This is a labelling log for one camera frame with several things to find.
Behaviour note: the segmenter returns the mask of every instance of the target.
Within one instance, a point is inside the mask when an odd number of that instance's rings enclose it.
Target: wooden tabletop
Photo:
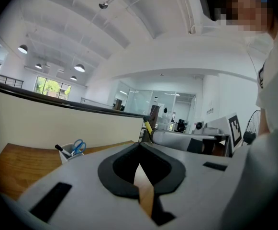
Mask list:
[[[89,154],[133,141],[86,149]],[[33,183],[62,164],[56,149],[38,149],[8,143],[0,154],[0,192],[17,200]],[[154,188],[139,165],[134,179],[139,188],[140,205],[151,216]]]

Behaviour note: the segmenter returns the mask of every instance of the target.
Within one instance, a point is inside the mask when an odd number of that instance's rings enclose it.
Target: black rubber pad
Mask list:
[[[38,217],[40,220],[47,222],[71,187],[71,185],[66,183],[57,183],[56,186],[54,186],[52,190],[50,190],[41,201],[30,210],[30,213],[35,217]]]
[[[218,163],[211,163],[211,162],[205,162],[203,164],[203,166],[215,169],[215,170],[219,170],[219,171],[225,171],[227,168],[227,165],[222,165],[222,164],[218,164]]]

